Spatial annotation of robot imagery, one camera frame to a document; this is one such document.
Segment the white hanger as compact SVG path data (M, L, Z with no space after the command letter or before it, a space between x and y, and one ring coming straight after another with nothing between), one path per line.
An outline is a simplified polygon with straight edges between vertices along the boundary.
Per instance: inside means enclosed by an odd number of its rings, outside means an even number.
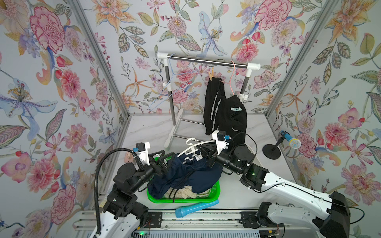
M211 144L214 143L214 140L210 141L203 141L198 142L196 144L191 143L191 141L195 141L195 138L189 138L186 140L186 145L188 145L188 148L182 151L181 153L177 154L177 157L180 158L181 156L185 155L183 164L185 164L187 161L200 161L203 159L202 153L197 148L197 146L205 145L205 144Z

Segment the beige shorts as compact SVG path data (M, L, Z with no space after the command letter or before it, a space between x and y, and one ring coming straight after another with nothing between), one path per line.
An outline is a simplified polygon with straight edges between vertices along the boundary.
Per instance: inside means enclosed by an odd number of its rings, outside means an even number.
M167 199L173 199L173 198L178 198L178 199L195 199L195 198L205 198L208 197L209 194L211 193L211 188L202 192L202 193L194 193L192 191L191 186L185 186L182 189L174 189L174 188L169 188L169 190L163 195L163 198Z

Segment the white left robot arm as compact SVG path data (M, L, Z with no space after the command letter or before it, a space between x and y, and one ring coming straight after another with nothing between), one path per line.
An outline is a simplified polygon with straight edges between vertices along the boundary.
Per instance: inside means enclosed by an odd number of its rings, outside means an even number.
M114 177L112 190L106 197L103 206L99 205L98 181L103 163L117 152L130 153L135 163L125 163L119 167ZM171 160L175 153L166 154L164 150L154 154L140 152L137 148L117 148L108 152L99 162L94 179L94 205L96 228L92 238L132 238L134 233L147 225L149 209L138 202L136 192L148 184L154 176L163 176L168 173Z

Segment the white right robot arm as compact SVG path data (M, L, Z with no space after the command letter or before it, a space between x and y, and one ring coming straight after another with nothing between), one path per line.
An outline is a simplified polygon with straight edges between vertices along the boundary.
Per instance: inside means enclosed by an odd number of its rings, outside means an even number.
M209 143L198 149L211 166L217 164L239 175L240 182L254 192L268 192L295 204L288 207L261 202L252 218L255 228L289 224L318 231L325 238L350 236L351 213L343 194L316 192L277 176L254 164L255 155L246 145L239 145L231 152L218 150Z

